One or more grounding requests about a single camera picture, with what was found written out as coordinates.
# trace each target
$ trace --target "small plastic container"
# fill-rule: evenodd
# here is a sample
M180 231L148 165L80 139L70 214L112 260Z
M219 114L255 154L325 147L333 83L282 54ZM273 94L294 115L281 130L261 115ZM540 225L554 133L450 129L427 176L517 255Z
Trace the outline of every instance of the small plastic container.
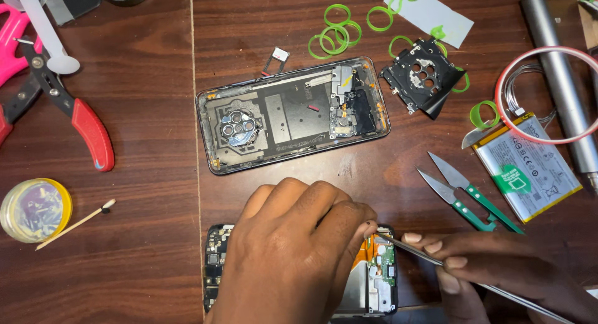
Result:
M71 219L72 199L60 183L37 178L15 186L0 207L0 223L9 236L25 243L44 242Z

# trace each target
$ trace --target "green-handled scissors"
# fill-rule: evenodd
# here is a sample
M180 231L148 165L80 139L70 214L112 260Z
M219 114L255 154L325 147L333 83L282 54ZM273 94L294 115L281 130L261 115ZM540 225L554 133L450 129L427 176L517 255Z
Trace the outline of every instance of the green-handled scissors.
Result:
M436 163L436 166L443 174L444 178L448 181L445 183L437 178L430 176L429 174L417 168L423 179L438 193L438 195L450 204L457 212L459 212L465 219L471 222L475 228L479 231L492 232L496 227L494 221L500 221L507 229L511 232L517 232L524 234L519 227L515 226L512 221L509 220L496 206L494 206L488 199L486 199L479 190L477 190L470 182L461 175L457 169L453 168L449 163L445 162L442 158L429 152L430 157ZM472 198L475 199L480 205L482 205L489 213L490 216L486 219L489 223L483 223L474 213L471 212L459 199L454 196L456 188L461 188L467 192Z

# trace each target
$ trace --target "green sticker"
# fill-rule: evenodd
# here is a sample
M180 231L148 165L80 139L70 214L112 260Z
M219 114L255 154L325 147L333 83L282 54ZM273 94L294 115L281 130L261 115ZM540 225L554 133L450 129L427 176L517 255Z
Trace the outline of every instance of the green sticker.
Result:
M502 168L502 173L492 176L498 189L503 193L519 192L527 194L532 191L532 184L527 176L512 164Z

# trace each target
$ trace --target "phone battery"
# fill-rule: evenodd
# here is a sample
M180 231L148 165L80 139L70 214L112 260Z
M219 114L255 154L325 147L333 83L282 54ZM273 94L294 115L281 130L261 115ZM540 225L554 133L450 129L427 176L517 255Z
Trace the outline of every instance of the phone battery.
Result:
M513 123L527 134L549 139L533 113ZM508 127L473 148L523 223L582 188L555 145L526 140Z

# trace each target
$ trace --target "matchstick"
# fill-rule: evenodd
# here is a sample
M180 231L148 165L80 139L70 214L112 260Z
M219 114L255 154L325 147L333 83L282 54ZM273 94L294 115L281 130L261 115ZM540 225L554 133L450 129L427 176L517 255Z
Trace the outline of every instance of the matchstick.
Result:
M75 225L72 225L71 227L65 229L64 231L60 232L60 234L58 234L57 236L49 239L48 241L41 243L35 250L39 251L40 249L44 248L45 246L48 246L49 243L51 243L52 241L58 239L59 237L65 235L66 233L69 233L70 231L72 231L75 227L81 225L82 223L84 223L85 221L88 221L89 219L92 219L95 215L97 215L98 213L100 213L103 209L109 209L110 206L114 205L114 203L116 203L116 199L112 199L109 202L107 202L104 206L102 206L100 209L97 209L96 211L94 211L92 214L89 214L88 216L86 216L85 218L81 219L80 221L78 221Z

